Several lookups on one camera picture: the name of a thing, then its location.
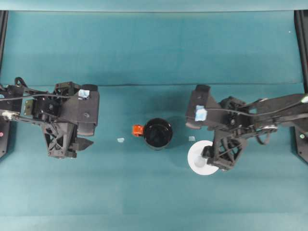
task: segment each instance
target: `small tissue piece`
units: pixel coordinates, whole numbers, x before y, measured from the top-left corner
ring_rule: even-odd
[[[90,91],[89,91],[89,90],[80,89],[80,90],[78,91],[78,96],[79,96],[79,97],[87,98],[87,97],[89,97],[89,95],[90,95]]]
[[[204,106],[197,105],[196,106],[196,116],[194,120],[197,121],[205,121],[207,116],[207,110],[204,109]]]
[[[188,141],[195,142],[196,138],[194,136],[189,136]]]
[[[124,138],[117,138],[117,141],[119,142],[119,143],[123,143],[124,142]]]

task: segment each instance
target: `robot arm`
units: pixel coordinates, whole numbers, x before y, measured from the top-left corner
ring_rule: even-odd
[[[232,169],[247,145],[255,137],[266,145],[278,125],[296,127],[308,133],[308,99],[305,94],[293,94],[274,99],[258,100],[246,104],[234,97],[217,103],[210,94],[210,87],[198,85],[192,92],[186,112],[186,126],[213,130],[213,146],[206,146],[202,156],[207,164],[222,170]]]
[[[0,95],[0,128],[5,130],[0,139],[0,156],[7,151],[11,121],[40,126],[48,155],[52,157],[76,158],[76,151],[82,151],[93,144],[78,135],[94,135],[100,98],[97,86],[66,82],[56,84],[53,93],[48,93],[30,89],[21,78],[16,78],[15,85],[0,86]],[[33,99],[25,102],[21,116],[22,101],[25,98]]]

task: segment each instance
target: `black mug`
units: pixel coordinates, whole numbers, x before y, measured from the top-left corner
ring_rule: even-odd
[[[149,120],[144,126],[134,125],[132,134],[143,137],[154,150],[165,148],[171,141],[173,131],[171,124],[161,118]]]

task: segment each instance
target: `orange handle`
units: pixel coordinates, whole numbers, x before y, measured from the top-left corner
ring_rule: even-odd
[[[133,136],[136,136],[136,137],[143,136],[143,126],[139,124],[135,124],[133,126],[132,134]]]

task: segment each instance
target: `teal backdrop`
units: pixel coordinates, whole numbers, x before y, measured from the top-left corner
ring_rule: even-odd
[[[195,84],[218,100],[303,92],[293,12],[10,12],[0,81],[52,90],[100,85],[94,144],[77,159],[47,157],[39,127],[14,124],[0,159],[0,230],[306,231],[308,165],[293,130],[255,140],[236,168],[199,176],[187,152],[212,140],[185,127]],[[151,150],[133,124],[167,119],[174,137]],[[125,138],[118,143],[117,138]]]
[[[306,0],[1,0],[11,11],[238,12],[307,9]]]

